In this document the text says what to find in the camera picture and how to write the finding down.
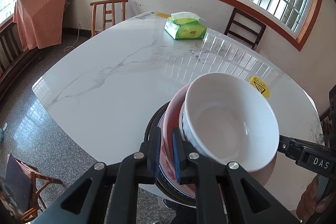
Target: wooden chair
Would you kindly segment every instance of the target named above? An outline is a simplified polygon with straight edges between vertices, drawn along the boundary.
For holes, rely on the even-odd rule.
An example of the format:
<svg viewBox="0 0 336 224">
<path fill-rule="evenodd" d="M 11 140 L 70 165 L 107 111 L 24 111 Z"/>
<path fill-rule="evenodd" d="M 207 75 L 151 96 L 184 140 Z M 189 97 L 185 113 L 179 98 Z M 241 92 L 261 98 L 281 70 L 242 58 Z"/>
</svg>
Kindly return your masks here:
<svg viewBox="0 0 336 224">
<path fill-rule="evenodd" d="M 116 24 L 116 15 L 115 15 L 115 3 L 121 3 L 121 20 L 125 21 L 125 11 L 126 11 L 126 2 L 128 0 L 102 0 L 102 1 L 96 1 L 91 2 L 90 6 L 93 6 L 92 9 L 92 25 L 91 25 L 91 32 L 92 36 L 94 37 L 96 35 L 96 11 L 97 11 L 97 5 L 103 4 L 103 31 L 106 29 L 106 22 L 112 22 L 112 25 L 114 26 Z M 112 5 L 111 10 L 106 10 L 106 5 L 110 4 Z M 107 14 L 112 14 L 112 19 L 106 19 Z"/>
<path fill-rule="evenodd" d="M 30 179 L 31 184 L 32 184 L 32 195 L 30 198 L 30 209 L 27 210 L 25 213 L 23 213 L 21 220 L 26 223 L 29 221 L 34 220 L 37 217 L 37 212 L 38 210 L 43 211 L 44 209 L 46 209 L 46 205 L 44 203 L 44 201 L 41 198 L 41 192 L 45 189 L 45 187 L 47 187 L 49 184 L 62 184 L 62 181 L 60 179 L 56 179 L 56 178 L 52 178 L 52 177 L 48 177 L 46 175 L 43 175 L 41 173 L 38 172 L 38 169 L 34 166 L 31 166 L 27 163 L 24 163 L 21 160 L 18 160 L 16 158 L 14 158 L 17 162 L 17 164 L 19 165 L 21 171 L 24 173 L 24 175 Z M 43 179 L 45 180 L 45 184 L 40 188 L 37 189 L 36 188 L 36 179 Z"/>
<path fill-rule="evenodd" d="M 3 27 L 0 28 L 0 100 L 24 68 L 41 54 L 37 47 L 22 51 L 17 24 L 5 22 Z"/>
<path fill-rule="evenodd" d="M 328 107 L 328 109 L 320 116 L 320 122 L 322 122 L 326 117 L 329 117 L 330 120 L 330 107 Z"/>
<path fill-rule="evenodd" d="M 331 134 L 331 121 L 321 121 L 322 133 L 324 138 L 324 145 L 330 147 L 330 136 Z"/>
<path fill-rule="evenodd" d="M 244 19 L 244 23 L 238 22 L 237 21 L 238 19 L 235 19 L 236 14 L 240 14 L 240 15 L 242 15 L 245 18 Z M 248 23 L 248 25 L 250 27 L 252 27 L 252 25 L 254 25 L 253 26 L 254 30 L 251 29 L 250 27 L 246 26 L 247 23 Z M 251 41 L 251 40 L 248 40 L 246 37 L 244 37 L 242 35 L 237 34 L 234 31 L 230 30 L 232 24 L 234 24 L 236 26 L 239 26 L 239 27 L 245 29 L 247 32 L 251 33 L 252 34 L 251 37 L 256 36 L 256 39 L 254 40 L 254 42 Z M 224 35 L 230 34 L 230 35 L 233 35 L 236 38 L 239 38 L 240 40 L 242 40 L 242 41 L 246 42 L 247 44 L 251 45 L 252 46 L 252 50 L 255 51 L 255 49 L 257 48 L 257 46 L 258 46 L 258 44 L 260 42 L 261 37 L 264 34 L 265 29 L 266 29 L 266 25 L 264 23 L 262 23 L 261 21 L 257 20 L 253 16 L 251 16 L 251 15 L 249 15 L 249 14 L 247 14 L 247 13 L 241 11 L 241 10 L 239 10 L 238 8 L 234 8 L 233 12 L 231 14 L 229 23 L 227 24 L 226 30 L 224 32 Z"/>
</svg>

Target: terrazzo floor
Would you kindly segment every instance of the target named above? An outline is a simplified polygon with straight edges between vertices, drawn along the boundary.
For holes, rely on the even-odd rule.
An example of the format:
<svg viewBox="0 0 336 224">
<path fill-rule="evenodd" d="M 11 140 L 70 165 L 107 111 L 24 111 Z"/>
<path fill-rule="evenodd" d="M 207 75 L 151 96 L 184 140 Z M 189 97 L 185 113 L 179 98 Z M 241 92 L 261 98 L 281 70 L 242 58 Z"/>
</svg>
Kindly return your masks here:
<svg viewBox="0 0 336 224">
<path fill-rule="evenodd" d="M 57 125 L 31 89 L 49 68 L 70 52 L 63 50 L 76 39 L 76 36 L 63 34 L 62 44 L 45 49 L 44 59 L 34 60 L 0 101 L 0 126 L 8 124 L 0 145 L 0 176 L 5 177 L 7 155 L 12 153 L 41 173 L 61 179 L 64 186 L 52 184 L 42 191 L 47 207 L 96 162 Z M 86 40 L 79 37 L 76 47 Z M 175 211 L 161 208 L 155 195 L 139 188 L 137 223 L 152 223 L 158 218 L 170 223 L 174 216 Z"/>
</svg>

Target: orange cloth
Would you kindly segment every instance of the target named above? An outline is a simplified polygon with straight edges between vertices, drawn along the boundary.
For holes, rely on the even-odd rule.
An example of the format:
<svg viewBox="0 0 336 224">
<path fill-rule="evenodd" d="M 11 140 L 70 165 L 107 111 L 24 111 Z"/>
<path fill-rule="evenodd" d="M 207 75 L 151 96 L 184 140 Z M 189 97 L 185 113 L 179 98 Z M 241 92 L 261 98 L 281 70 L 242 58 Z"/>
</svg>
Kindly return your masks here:
<svg viewBox="0 0 336 224">
<path fill-rule="evenodd" d="M 44 48 L 61 43 L 65 0 L 17 0 L 17 23 L 22 49 Z"/>
</svg>

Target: white tissue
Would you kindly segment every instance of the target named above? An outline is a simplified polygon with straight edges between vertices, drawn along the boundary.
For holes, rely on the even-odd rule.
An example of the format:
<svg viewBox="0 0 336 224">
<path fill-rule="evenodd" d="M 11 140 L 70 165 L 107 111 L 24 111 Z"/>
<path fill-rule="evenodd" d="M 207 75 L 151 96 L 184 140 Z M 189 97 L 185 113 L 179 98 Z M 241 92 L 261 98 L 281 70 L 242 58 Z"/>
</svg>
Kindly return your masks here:
<svg viewBox="0 0 336 224">
<path fill-rule="evenodd" d="M 173 20 L 180 19 L 180 18 L 193 18 L 193 19 L 199 20 L 201 17 L 191 12 L 179 12 L 179 13 L 171 14 L 171 18 Z"/>
</svg>

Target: white wall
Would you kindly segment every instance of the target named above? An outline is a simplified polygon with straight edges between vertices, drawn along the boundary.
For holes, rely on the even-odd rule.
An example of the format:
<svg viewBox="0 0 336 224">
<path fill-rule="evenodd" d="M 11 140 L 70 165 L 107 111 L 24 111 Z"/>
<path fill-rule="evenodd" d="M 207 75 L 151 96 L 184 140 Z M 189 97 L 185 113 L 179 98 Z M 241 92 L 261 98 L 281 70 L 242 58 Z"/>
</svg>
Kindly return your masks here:
<svg viewBox="0 0 336 224">
<path fill-rule="evenodd" d="M 91 28 L 90 2 L 98 0 L 72 0 L 65 11 L 64 26 Z M 148 10 L 167 14 L 188 10 L 204 18 L 205 24 L 224 32 L 233 7 L 218 0 L 129 0 L 126 18 Z M 97 12 L 97 29 L 101 29 L 101 10 Z M 316 103 L 319 113 L 329 105 L 329 90 L 336 84 L 333 55 L 336 50 L 336 4 L 323 0 L 320 14 L 305 46 L 299 52 L 282 36 L 267 27 L 258 51 L 291 78 L 293 78 Z"/>
<path fill-rule="evenodd" d="M 323 0 L 313 30 L 301 52 L 267 28 L 260 54 L 295 80 L 313 98 L 322 114 L 329 107 L 329 91 L 336 84 L 336 3 Z"/>
</svg>

